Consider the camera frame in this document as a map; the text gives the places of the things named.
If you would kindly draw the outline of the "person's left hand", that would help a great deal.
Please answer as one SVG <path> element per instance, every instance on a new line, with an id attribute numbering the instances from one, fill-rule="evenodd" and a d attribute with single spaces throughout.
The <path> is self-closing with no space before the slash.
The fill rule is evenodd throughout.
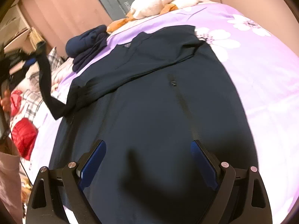
<path id="1" fill-rule="evenodd" d="M 11 115 L 11 92 L 9 90 L 5 90 L 4 96 L 1 99 L 1 107 L 5 113 L 9 116 Z"/>

